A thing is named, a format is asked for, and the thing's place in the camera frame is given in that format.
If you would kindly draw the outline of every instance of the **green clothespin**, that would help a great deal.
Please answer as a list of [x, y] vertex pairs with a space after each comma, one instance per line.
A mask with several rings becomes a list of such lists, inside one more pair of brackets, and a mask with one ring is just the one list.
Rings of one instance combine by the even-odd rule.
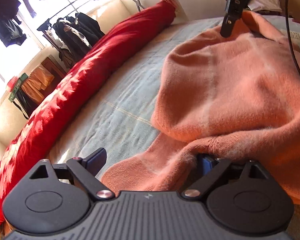
[[12, 102], [16, 98], [17, 91], [21, 88], [23, 82], [28, 78], [28, 75], [26, 73], [23, 73], [21, 77], [19, 77], [18, 81], [15, 83], [11, 94], [9, 96], [9, 101]]

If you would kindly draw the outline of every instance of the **red blanket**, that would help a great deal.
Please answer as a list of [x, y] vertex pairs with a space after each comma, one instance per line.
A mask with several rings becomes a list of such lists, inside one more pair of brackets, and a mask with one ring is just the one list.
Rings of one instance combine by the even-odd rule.
[[79, 61], [30, 116], [0, 162], [0, 224], [2, 201], [18, 181], [44, 158], [80, 107], [128, 58], [138, 52], [175, 17], [166, 2], [119, 23]]

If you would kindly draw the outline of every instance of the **black jacket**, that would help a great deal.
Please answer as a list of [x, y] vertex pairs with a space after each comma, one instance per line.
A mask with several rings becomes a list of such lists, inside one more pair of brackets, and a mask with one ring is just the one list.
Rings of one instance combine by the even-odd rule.
[[[21, 107], [26, 112], [28, 117], [30, 117], [32, 112], [37, 108], [37, 104], [34, 101], [32, 101], [32, 99], [22, 89], [19, 89], [16, 92], [16, 99], [19, 101]], [[15, 101], [13, 101], [13, 104], [17, 108], [19, 108], [19, 110], [23, 113], [22, 109], [20, 108], [20, 106]]]
[[59, 38], [67, 45], [76, 62], [81, 60], [92, 48], [86, 37], [72, 27], [71, 22], [60, 18], [53, 25], [53, 28]]
[[100, 30], [97, 21], [83, 13], [76, 14], [76, 19], [73, 17], [66, 19], [58, 19], [53, 28], [78, 62], [105, 34]]
[[21, 45], [26, 39], [20, 27], [12, 21], [20, 4], [18, 0], [0, 0], [0, 40], [6, 47]]

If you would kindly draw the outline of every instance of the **wooden furniture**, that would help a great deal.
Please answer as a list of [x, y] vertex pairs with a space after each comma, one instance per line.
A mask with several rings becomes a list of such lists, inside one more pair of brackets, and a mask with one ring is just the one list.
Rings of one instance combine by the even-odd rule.
[[51, 84], [45, 89], [40, 90], [40, 92], [46, 98], [49, 94], [52, 93], [53, 90], [57, 87], [60, 81], [66, 76], [66, 72], [61, 68], [61, 66], [57, 66], [57, 63], [54, 63], [50, 58], [46, 58], [41, 62], [41, 65], [48, 70], [52, 75], [54, 75], [54, 79]]

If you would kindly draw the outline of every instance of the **pink towel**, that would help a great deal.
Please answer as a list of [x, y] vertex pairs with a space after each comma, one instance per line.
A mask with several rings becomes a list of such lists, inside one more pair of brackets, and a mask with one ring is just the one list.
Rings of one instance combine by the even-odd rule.
[[300, 76], [287, 39], [262, 16], [245, 12], [230, 38], [218, 26], [177, 46], [151, 123], [161, 133], [149, 149], [103, 175], [116, 193], [178, 190], [195, 155], [208, 153], [260, 161], [300, 204]]

